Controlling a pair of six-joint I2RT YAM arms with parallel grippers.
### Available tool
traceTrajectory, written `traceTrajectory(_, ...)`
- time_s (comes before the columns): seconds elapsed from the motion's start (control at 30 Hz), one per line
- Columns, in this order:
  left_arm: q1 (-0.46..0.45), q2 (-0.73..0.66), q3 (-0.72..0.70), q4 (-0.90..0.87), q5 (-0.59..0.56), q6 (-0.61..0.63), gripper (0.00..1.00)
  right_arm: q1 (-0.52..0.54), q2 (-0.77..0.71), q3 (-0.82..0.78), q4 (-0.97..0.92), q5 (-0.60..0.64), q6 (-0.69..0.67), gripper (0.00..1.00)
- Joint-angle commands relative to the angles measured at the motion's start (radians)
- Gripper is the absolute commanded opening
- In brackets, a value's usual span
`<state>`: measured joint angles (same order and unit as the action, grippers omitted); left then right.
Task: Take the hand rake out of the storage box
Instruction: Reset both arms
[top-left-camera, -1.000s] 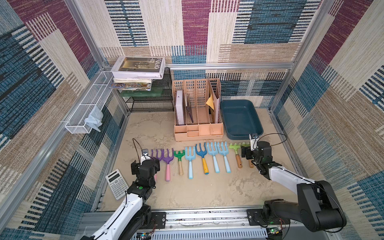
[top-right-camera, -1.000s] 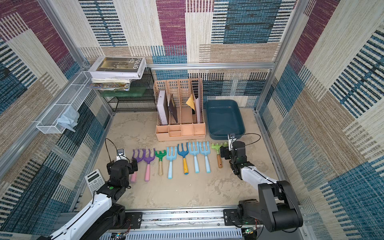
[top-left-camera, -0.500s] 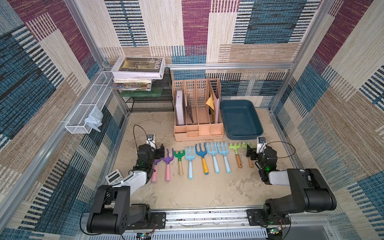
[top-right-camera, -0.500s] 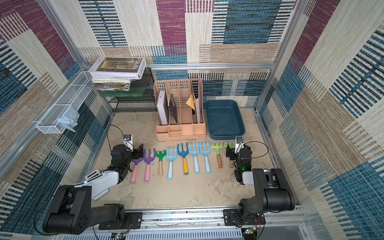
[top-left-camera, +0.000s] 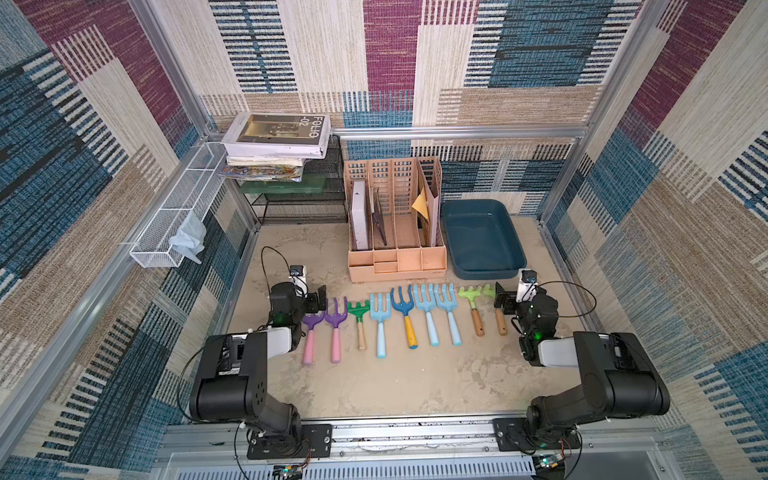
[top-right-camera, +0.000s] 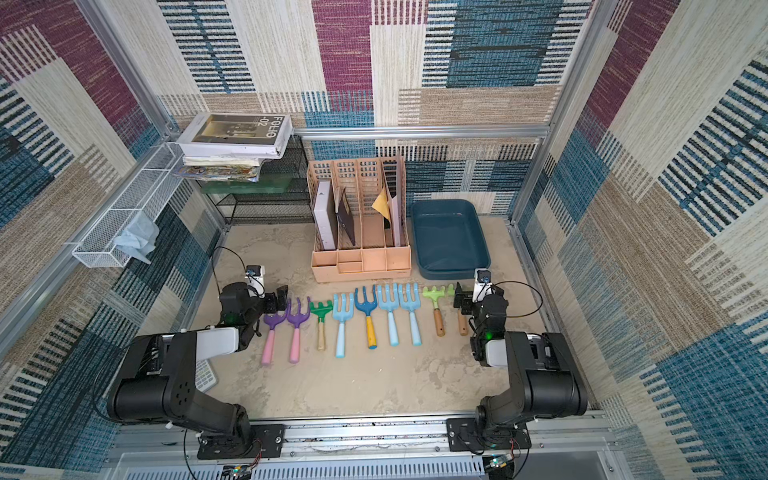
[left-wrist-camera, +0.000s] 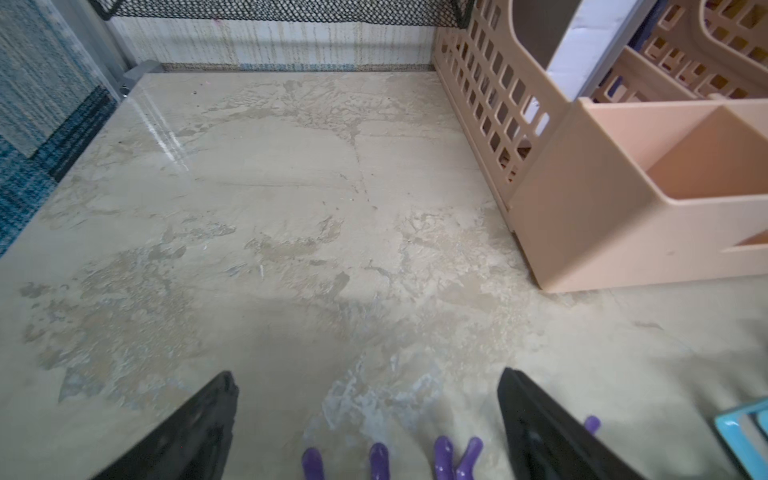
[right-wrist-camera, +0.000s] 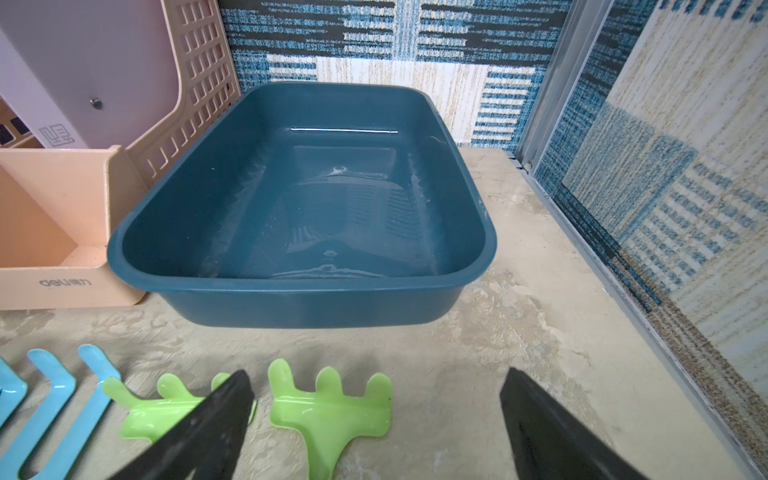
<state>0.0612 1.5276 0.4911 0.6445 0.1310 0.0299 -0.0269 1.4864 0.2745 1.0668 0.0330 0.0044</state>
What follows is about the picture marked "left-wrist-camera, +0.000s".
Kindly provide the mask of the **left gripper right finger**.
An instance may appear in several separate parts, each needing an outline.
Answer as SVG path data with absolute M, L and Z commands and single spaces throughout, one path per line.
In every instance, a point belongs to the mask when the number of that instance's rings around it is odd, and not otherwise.
M 497 397 L 516 479 L 643 478 L 523 371 L 505 368 Z

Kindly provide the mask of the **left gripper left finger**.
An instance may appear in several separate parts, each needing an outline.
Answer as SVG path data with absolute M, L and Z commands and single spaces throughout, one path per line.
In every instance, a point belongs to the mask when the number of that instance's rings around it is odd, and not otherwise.
M 239 388 L 222 371 L 97 479 L 218 480 L 233 441 Z

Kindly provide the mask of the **purple rake pink handle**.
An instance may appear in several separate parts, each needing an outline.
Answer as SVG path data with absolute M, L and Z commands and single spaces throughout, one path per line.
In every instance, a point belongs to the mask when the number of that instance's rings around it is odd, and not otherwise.
M 595 435 L 600 429 L 602 423 L 601 420 L 593 415 L 590 415 L 584 421 L 584 428 L 592 435 Z M 465 449 L 465 452 L 454 469 L 454 479 L 473 479 L 473 469 L 480 454 L 483 450 L 483 442 L 479 437 L 472 437 Z
M 453 443 L 446 436 L 439 437 L 434 443 L 435 478 L 454 479 Z M 312 447 L 307 449 L 301 459 L 305 479 L 324 479 L 324 464 L 321 453 Z M 369 451 L 369 465 L 372 479 L 390 479 L 389 451 L 383 443 L 375 443 Z

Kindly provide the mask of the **large light blue rake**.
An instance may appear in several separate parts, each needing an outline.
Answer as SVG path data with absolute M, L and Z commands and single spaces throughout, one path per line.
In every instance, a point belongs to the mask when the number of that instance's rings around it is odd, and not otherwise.
M 714 426 L 750 479 L 767 479 L 767 399 L 716 416 Z

